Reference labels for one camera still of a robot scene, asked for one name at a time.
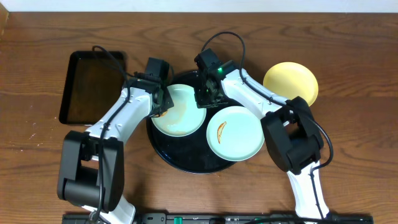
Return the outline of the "green and orange sponge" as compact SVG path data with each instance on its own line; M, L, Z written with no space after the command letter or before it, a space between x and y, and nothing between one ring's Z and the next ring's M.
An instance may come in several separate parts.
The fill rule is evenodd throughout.
M165 116L165 115L167 114L167 112L168 112L168 111L164 111L163 113L161 113L160 115L158 115L157 118Z

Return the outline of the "light blue plate top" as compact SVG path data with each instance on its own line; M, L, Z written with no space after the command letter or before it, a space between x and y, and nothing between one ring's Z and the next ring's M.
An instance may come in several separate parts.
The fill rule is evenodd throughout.
M194 133L206 118L206 109L198 108L194 88L184 84L167 87L174 107L168 109L165 116L152 118L154 126L163 134L183 137Z

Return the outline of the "yellow plate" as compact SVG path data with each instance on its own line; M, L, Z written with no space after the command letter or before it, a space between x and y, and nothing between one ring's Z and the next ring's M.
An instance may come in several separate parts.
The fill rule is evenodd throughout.
M309 106L318 96L318 82L314 74L295 62L282 62L271 67L264 76L263 86L290 100L299 96Z

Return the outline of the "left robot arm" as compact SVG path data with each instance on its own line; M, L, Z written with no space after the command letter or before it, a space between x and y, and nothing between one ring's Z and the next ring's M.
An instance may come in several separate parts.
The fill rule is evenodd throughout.
M136 209L123 196L124 146L143 119L173 105L165 81L129 80L97 123L65 136L59 199L90 211L88 223L132 223Z

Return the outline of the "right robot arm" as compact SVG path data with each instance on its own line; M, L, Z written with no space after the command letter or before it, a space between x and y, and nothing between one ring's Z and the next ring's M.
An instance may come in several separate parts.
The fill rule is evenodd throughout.
M271 159L287 173L300 218L325 219L329 209L319 179L320 150L330 143L313 118L310 105L318 95L314 74L295 62L271 67L258 83L245 69L218 59L195 61L200 85L195 98L200 108L234 100L258 118Z

